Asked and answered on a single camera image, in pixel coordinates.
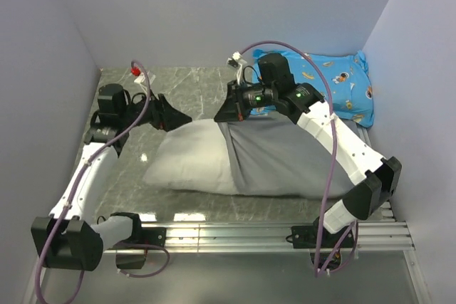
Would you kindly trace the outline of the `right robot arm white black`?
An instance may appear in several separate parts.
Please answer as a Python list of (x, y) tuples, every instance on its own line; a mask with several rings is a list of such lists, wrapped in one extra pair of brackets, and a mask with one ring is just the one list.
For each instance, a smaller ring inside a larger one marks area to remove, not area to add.
[(227, 65), (236, 69), (236, 78), (227, 84), (227, 97), (215, 122), (241, 122), (253, 109), (273, 105), (315, 138), (331, 154), (331, 165), (339, 164), (353, 184), (330, 208), (321, 207), (313, 230), (316, 245), (331, 246), (339, 233), (366, 220), (391, 198), (402, 170), (399, 160), (369, 147), (335, 114), (331, 100), (311, 84), (297, 83), (283, 55), (269, 53), (258, 60), (258, 83), (245, 80), (248, 65), (241, 53), (228, 58)]

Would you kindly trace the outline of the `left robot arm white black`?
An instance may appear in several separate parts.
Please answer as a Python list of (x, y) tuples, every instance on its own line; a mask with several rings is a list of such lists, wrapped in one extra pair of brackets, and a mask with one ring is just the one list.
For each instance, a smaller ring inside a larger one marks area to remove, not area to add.
[(67, 189), (50, 214), (35, 218), (31, 226), (43, 267), (93, 271), (104, 251), (115, 246), (137, 248), (144, 243), (139, 214), (115, 212), (96, 224), (95, 201), (134, 127), (152, 125), (169, 132), (192, 121), (173, 108), (163, 94), (148, 90), (130, 95), (117, 83), (101, 87), (97, 103), (80, 162)]

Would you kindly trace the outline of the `white pillow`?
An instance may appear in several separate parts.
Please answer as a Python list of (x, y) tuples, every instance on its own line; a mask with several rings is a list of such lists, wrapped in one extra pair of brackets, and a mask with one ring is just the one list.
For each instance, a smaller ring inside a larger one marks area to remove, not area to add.
[(239, 193), (224, 136), (212, 119), (197, 120), (168, 132), (143, 181), (158, 189)]

